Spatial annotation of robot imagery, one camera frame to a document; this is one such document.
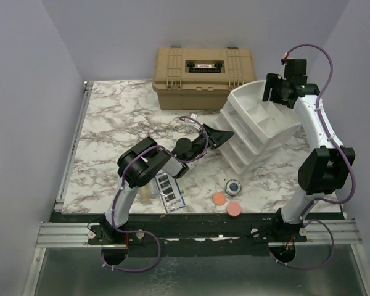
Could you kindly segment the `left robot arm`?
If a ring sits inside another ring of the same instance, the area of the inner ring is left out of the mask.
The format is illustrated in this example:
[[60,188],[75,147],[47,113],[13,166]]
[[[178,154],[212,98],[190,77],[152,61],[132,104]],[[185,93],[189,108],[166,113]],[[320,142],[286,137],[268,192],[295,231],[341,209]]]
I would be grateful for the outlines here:
[[173,150],[157,144],[150,136],[127,150],[117,161],[120,184],[105,214],[108,223],[102,230],[104,238],[113,244],[122,240],[122,225],[128,221],[130,208],[138,190],[159,172],[164,172],[174,179],[182,178],[189,170],[188,164],[203,157],[207,149],[219,148],[233,136],[233,131],[214,129],[202,124],[199,135],[194,140],[180,138]]

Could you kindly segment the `white plastic drawer organizer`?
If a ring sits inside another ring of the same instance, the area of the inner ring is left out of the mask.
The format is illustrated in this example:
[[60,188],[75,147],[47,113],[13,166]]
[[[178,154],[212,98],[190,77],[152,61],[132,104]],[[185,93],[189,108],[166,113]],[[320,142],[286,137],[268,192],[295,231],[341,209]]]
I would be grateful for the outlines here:
[[263,101],[264,90],[264,80],[234,89],[214,121],[234,132],[218,150],[237,174],[265,165],[302,125],[292,109]]

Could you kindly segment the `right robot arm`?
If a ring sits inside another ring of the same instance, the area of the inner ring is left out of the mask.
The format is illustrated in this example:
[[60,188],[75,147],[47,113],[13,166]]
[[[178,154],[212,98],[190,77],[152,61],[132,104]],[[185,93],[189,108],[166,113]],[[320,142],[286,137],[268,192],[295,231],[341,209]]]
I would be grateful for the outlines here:
[[282,220],[271,225],[277,241],[293,234],[291,224],[299,224],[319,201],[330,202],[328,196],[343,187],[355,160],[355,151],[337,138],[323,108],[320,90],[307,82],[306,59],[281,60],[282,74],[266,76],[263,101],[292,109],[300,119],[311,149],[298,169],[299,189],[279,210]]

